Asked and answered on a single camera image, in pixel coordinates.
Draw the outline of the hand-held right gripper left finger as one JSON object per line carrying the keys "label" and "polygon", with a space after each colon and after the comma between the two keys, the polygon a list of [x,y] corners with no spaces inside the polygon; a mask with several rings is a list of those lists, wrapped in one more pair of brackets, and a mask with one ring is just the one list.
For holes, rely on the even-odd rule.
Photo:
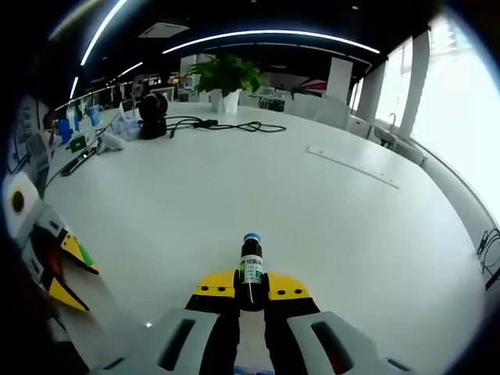
{"label": "hand-held right gripper left finger", "polygon": [[96,374],[232,374],[239,344],[238,271],[204,277],[131,351]]}

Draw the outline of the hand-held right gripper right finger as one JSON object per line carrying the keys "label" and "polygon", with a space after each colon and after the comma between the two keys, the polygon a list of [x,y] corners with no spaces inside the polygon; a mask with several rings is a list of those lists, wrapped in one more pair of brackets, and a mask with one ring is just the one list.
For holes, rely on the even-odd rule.
{"label": "hand-held right gripper right finger", "polygon": [[370,337],[322,311],[299,280],[268,273],[265,340],[276,374],[413,374]]}

